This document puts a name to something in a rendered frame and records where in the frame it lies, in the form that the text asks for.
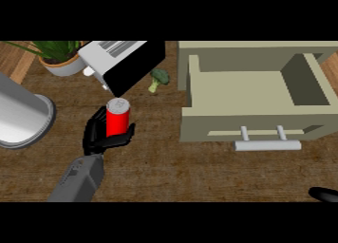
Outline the red can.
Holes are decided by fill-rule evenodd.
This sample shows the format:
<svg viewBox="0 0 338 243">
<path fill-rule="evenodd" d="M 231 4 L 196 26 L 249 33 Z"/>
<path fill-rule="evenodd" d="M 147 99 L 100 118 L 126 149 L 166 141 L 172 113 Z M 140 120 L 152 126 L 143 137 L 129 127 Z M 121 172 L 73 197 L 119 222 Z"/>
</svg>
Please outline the red can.
<svg viewBox="0 0 338 243">
<path fill-rule="evenodd" d="M 113 98 L 106 104 L 106 136 L 121 135 L 128 128 L 129 103 Z"/>
</svg>

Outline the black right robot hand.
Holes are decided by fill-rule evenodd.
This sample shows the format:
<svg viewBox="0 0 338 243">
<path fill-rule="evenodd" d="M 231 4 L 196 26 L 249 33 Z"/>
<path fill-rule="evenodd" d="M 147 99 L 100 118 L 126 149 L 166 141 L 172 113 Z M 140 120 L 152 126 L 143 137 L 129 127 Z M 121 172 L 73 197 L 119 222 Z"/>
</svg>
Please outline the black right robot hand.
<svg viewBox="0 0 338 243">
<path fill-rule="evenodd" d="M 338 202 L 338 191 L 323 188 L 311 187 L 308 190 L 308 195 L 323 202 Z"/>
</svg>

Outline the beige open drawer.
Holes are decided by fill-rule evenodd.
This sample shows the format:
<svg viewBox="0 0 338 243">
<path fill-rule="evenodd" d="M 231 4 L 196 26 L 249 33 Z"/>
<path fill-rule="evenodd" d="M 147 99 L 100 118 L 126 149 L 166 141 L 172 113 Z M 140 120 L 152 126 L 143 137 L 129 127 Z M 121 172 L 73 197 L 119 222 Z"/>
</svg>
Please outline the beige open drawer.
<svg viewBox="0 0 338 243">
<path fill-rule="evenodd" d="M 252 140 L 275 140 L 277 126 L 290 140 L 338 132 L 338 97 L 309 53 L 278 71 L 224 72 L 203 72 L 191 55 L 187 85 L 183 141 L 239 140 L 242 130 Z"/>
</svg>

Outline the potted green plant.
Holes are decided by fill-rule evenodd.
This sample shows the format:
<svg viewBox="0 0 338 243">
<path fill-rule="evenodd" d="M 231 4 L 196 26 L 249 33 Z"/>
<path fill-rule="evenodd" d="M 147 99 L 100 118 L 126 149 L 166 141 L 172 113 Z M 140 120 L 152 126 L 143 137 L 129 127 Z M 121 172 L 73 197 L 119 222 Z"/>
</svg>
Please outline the potted green plant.
<svg viewBox="0 0 338 243">
<path fill-rule="evenodd" d="M 85 67 L 78 55 L 78 49 L 84 46 L 82 41 L 32 41 L 26 42 L 26 47 L 11 41 L 5 41 L 5 44 L 36 55 L 42 67 L 59 77 L 73 75 Z"/>
</svg>

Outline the large grey cylinder appliance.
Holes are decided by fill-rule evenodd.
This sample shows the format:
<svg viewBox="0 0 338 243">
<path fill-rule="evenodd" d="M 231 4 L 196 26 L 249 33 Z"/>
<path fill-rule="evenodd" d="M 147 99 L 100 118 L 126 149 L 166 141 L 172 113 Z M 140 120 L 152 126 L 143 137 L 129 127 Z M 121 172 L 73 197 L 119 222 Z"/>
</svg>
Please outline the large grey cylinder appliance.
<svg viewBox="0 0 338 243">
<path fill-rule="evenodd" d="M 0 146 L 20 149 L 47 134 L 56 120 L 56 104 L 31 93 L 0 72 Z"/>
</svg>

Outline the white and black toaster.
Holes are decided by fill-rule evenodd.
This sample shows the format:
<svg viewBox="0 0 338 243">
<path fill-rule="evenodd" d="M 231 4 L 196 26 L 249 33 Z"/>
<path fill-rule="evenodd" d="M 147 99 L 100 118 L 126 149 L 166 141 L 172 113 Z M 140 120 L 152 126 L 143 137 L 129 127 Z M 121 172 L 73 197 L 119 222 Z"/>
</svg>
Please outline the white and black toaster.
<svg viewBox="0 0 338 243">
<path fill-rule="evenodd" d="M 163 41 L 91 41 L 78 49 L 87 67 L 101 87 L 121 97 L 165 59 Z"/>
</svg>

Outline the beige drawer cabinet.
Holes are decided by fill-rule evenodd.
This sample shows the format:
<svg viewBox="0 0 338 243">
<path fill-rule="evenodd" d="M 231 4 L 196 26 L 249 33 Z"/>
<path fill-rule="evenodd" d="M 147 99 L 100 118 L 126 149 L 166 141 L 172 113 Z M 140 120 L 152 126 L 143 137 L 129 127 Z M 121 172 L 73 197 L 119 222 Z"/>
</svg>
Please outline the beige drawer cabinet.
<svg viewBox="0 0 338 243">
<path fill-rule="evenodd" d="M 199 57 L 203 71 L 277 71 L 299 53 L 321 63 L 338 50 L 338 41 L 178 41 L 178 90 L 185 90 L 187 60 Z"/>
</svg>

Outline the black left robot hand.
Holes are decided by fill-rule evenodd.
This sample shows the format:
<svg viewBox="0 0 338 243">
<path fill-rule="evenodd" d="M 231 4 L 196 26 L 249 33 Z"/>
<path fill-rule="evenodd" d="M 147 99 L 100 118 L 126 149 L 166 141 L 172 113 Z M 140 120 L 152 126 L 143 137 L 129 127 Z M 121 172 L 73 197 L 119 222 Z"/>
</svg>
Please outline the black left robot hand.
<svg viewBox="0 0 338 243">
<path fill-rule="evenodd" d="M 134 136 L 135 124 L 128 126 L 123 134 L 106 136 L 106 107 L 101 106 L 98 111 L 88 119 L 84 129 L 82 149 L 84 155 L 103 154 L 107 148 L 125 146 Z"/>
</svg>

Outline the green broccoli floret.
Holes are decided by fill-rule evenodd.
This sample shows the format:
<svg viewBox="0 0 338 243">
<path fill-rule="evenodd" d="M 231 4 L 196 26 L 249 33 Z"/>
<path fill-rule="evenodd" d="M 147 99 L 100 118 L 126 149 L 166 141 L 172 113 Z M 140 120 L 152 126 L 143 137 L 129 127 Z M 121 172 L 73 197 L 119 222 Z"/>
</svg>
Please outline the green broccoli floret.
<svg viewBox="0 0 338 243">
<path fill-rule="evenodd" d="M 168 85 L 169 84 L 169 74 L 163 69 L 154 68 L 150 72 L 153 82 L 149 87 L 149 91 L 154 93 L 156 88 L 160 84 Z"/>
</svg>

